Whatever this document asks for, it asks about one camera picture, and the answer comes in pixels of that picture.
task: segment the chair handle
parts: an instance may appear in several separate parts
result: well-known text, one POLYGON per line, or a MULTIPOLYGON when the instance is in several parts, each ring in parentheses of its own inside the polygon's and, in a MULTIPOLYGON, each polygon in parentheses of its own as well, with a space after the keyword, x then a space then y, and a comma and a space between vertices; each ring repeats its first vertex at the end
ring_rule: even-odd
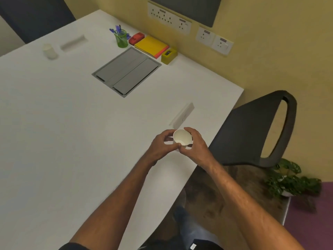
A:
POLYGON ((277 164, 283 156, 285 149, 289 143, 291 134, 294 129, 295 119, 296 119, 296 110, 297 110, 297 101, 293 95, 289 94, 287 91, 284 91, 282 94, 282 99, 287 103, 287 114, 284 121, 283 129, 281 131, 280 137, 267 158, 260 158, 259 166, 264 168, 273 167, 277 164))

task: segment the forearm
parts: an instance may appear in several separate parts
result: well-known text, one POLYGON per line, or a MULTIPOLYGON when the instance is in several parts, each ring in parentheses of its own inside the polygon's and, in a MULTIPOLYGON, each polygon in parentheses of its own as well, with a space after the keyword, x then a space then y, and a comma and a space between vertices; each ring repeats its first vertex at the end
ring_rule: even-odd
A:
POLYGON ((152 163, 142 157, 121 184, 84 222, 70 242, 90 250, 116 250, 152 163))
POLYGON ((303 249, 295 238, 248 195, 216 160, 208 162, 205 169, 222 193, 251 250, 303 249))

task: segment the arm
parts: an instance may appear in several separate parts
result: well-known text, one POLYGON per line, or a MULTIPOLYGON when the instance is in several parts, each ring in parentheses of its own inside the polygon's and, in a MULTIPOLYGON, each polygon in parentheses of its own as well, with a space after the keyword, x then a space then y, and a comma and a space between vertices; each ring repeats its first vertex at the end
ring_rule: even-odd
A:
POLYGON ((118 249, 149 169, 179 146, 164 143, 172 140, 170 136, 174 131, 165 130, 156 136, 127 177, 90 215, 70 242, 90 250, 118 249))
POLYGON ((251 250, 304 248, 290 233, 266 212, 229 176, 214 159, 200 133, 185 127, 193 137, 192 149, 180 147, 180 152, 201 166, 214 180, 251 250))

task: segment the left hand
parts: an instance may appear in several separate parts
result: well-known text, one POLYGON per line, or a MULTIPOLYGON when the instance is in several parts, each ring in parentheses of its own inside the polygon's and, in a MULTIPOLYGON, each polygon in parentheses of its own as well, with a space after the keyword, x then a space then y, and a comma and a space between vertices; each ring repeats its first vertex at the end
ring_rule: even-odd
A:
POLYGON ((144 153, 142 158, 148 160, 148 163, 152 163, 152 166, 156 164, 156 162, 162 159, 169 152, 176 150, 181 146, 180 143, 175 143, 171 145, 167 145, 165 141, 173 141, 172 135, 175 132, 175 129, 165 130, 161 134, 158 134, 152 144, 148 148, 148 150, 144 153))

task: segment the black screen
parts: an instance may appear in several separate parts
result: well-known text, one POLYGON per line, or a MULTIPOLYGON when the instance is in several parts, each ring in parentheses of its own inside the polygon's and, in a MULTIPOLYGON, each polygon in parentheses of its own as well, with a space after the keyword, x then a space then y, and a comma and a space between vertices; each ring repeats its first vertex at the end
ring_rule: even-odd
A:
POLYGON ((221 0, 152 0, 203 25, 213 27, 221 0))

